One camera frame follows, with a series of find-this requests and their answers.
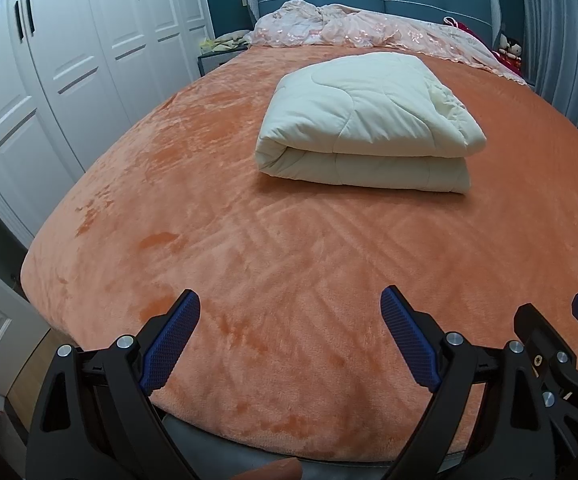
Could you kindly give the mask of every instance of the plush doll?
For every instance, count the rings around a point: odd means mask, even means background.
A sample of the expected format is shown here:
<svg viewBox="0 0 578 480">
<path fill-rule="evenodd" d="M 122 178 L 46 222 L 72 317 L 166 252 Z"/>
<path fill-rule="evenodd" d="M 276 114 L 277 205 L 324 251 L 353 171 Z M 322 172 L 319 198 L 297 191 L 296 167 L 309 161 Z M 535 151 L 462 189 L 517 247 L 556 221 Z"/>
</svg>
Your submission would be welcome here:
<svg viewBox="0 0 578 480">
<path fill-rule="evenodd" d="M 512 65 L 516 66 L 518 70 L 522 65 L 522 47 L 513 38 L 508 38 L 504 34 L 500 34 L 500 48 L 498 52 L 502 56 L 506 56 Z"/>
</svg>

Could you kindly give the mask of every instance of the orange blanket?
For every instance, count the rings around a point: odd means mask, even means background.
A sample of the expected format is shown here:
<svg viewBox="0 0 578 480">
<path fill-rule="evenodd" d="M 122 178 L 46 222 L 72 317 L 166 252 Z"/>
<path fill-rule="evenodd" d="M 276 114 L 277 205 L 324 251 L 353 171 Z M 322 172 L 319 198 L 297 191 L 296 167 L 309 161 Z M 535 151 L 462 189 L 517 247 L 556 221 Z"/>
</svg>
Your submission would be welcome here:
<svg viewBox="0 0 578 480">
<path fill-rule="evenodd" d="M 152 400 L 268 450 L 393 459 L 428 392 L 378 307 L 397 285 L 474 344 L 514 338 L 533 302 L 578 353 L 578 131 L 527 87 L 420 56 L 476 118 L 472 189 L 394 191 L 273 178 L 258 130 L 280 78 L 363 49 L 254 48 L 134 126 L 60 203 L 22 269 L 41 314 L 85 349 L 136 333 L 184 288 L 202 300 Z M 454 448 L 464 448 L 470 403 Z"/>
</svg>

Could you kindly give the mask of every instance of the fleece blanket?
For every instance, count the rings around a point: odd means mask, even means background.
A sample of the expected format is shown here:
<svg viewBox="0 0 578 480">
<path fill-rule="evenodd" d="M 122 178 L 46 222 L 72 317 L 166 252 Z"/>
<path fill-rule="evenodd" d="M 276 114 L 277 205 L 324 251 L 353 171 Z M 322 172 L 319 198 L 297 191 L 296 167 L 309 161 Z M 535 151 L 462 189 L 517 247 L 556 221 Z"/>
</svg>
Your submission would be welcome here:
<svg viewBox="0 0 578 480">
<path fill-rule="evenodd" d="M 322 184 L 464 193 L 464 156 L 485 143 L 465 106 L 420 59 L 372 52 L 284 76 L 256 161 L 271 176 Z"/>
<path fill-rule="evenodd" d="M 380 317 L 387 285 L 486 346 L 515 338 L 531 301 L 578 354 L 578 131 L 527 86 L 420 56 L 486 132 L 466 195 L 258 171 L 278 81 L 365 52 L 252 48 L 167 100 L 46 221 L 22 268 L 30 301 L 97 349 L 195 290 L 198 327 L 151 399 L 211 433 L 321 459 L 395 458 L 429 399 Z"/>
</svg>

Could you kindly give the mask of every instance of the folded comforter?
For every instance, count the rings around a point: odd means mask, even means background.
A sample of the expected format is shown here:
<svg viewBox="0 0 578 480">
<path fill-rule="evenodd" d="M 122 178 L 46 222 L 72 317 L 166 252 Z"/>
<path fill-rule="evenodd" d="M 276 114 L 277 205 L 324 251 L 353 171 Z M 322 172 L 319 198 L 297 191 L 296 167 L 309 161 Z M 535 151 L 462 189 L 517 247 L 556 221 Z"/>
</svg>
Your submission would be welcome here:
<svg viewBox="0 0 578 480">
<path fill-rule="evenodd" d="M 256 162 L 295 180 L 464 193 L 464 157 L 485 143 L 465 106 L 420 59 L 377 52 L 284 76 Z"/>
</svg>

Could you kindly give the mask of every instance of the wardrobe door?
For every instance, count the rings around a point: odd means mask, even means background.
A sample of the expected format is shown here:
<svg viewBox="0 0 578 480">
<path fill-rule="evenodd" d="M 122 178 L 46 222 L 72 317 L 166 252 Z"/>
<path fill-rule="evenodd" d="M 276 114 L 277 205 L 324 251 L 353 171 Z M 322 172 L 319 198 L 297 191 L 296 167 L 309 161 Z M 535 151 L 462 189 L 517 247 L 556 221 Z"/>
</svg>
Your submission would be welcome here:
<svg viewBox="0 0 578 480">
<path fill-rule="evenodd" d="M 156 76 L 168 98 L 200 77 L 193 46 L 176 0 L 140 0 L 139 3 L 143 24 L 149 27 L 155 45 Z"/>
<path fill-rule="evenodd" d="M 131 124 L 166 98 L 157 76 L 156 41 L 140 16 L 140 0 L 90 0 L 106 62 Z"/>
<path fill-rule="evenodd" d="M 89 0 L 23 0 L 22 6 L 42 88 L 73 152 L 89 168 L 131 126 Z"/>
<path fill-rule="evenodd" d="M 205 38 L 215 37 L 207 0 L 182 0 L 182 3 L 180 10 L 193 38 L 195 56 L 200 56 L 200 44 Z"/>
<path fill-rule="evenodd" d="M 21 0 L 0 0 L 0 218 L 28 247 L 84 172 L 42 92 L 21 13 Z"/>
</svg>

